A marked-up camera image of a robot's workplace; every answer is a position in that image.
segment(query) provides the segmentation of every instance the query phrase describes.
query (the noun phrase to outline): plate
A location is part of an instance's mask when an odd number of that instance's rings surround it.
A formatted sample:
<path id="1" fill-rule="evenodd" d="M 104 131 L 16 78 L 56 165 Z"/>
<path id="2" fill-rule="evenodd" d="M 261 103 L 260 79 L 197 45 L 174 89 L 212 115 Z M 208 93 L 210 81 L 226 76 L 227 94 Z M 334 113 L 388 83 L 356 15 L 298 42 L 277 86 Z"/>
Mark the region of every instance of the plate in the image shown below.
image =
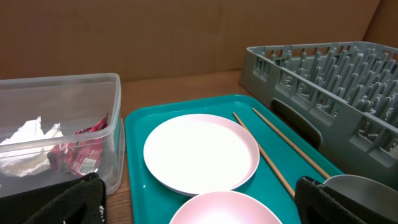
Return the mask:
<path id="1" fill-rule="evenodd" d="M 233 191 L 210 192 L 187 201 L 175 213 L 170 224 L 281 224 L 265 205 L 245 194 Z"/>
<path id="2" fill-rule="evenodd" d="M 188 114 L 156 127 L 144 144 L 152 175 L 184 195 L 233 190 L 256 171 L 256 140 L 239 124 L 210 114 Z"/>

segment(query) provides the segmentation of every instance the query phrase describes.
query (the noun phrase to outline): tissue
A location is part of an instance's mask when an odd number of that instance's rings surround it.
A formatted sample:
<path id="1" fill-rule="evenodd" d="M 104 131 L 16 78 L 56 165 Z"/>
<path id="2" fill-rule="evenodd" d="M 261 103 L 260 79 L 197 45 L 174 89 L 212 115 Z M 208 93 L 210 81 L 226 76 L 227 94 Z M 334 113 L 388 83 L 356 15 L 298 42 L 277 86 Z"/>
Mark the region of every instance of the tissue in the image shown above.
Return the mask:
<path id="1" fill-rule="evenodd" d="M 26 121 L 11 138 L 5 139 L 0 143 L 0 146 L 63 136 L 60 131 L 60 124 L 55 124 L 44 134 L 41 121 L 41 117 L 38 117 L 36 120 Z M 4 175 L 13 177 L 39 174 L 50 168 L 47 153 L 53 147 L 54 146 L 45 146 L 0 152 L 0 172 Z"/>

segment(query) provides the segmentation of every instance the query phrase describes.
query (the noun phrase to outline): snack wrapper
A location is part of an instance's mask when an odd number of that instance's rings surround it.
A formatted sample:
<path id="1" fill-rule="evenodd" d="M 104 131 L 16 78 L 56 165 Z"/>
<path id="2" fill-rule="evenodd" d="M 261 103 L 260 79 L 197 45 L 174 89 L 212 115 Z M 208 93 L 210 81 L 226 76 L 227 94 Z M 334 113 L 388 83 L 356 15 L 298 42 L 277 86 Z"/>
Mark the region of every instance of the snack wrapper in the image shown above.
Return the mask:
<path id="1" fill-rule="evenodd" d="M 82 129 L 75 134 L 102 130 L 108 125 L 108 114 L 91 128 Z M 59 144 L 47 154 L 53 170 L 71 172 L 79 176 L 93 172 L 100 164 L 103 152 L 102 138 Z"/>

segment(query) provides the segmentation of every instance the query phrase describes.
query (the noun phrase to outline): pink bowl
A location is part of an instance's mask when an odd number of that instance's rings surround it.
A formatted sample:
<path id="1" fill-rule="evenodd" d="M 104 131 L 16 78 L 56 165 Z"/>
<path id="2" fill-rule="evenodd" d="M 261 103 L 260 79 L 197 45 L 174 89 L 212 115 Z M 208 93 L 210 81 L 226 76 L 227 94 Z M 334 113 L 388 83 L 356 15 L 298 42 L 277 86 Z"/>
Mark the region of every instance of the pink bowl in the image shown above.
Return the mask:
<path id="1" fill-rule="evenodd" d="M 281 224 L 265 205 L 234 191 L 210 192 L 191 198 L 175 213 L 170 224 Z"/>

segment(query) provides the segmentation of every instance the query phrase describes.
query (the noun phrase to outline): dish rack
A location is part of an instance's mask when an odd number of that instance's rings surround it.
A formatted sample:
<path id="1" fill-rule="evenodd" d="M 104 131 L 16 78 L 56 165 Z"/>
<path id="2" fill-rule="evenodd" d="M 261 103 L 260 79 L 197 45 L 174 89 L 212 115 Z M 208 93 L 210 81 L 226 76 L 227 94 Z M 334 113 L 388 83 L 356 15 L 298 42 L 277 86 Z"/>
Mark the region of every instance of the dish rack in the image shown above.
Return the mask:
<path id="1" fill-rule="evenodd" d="M 246 50 L 240 84 L 318 134 L 343 172 L 398 189 L 398 49 L 369 42 Z"/>

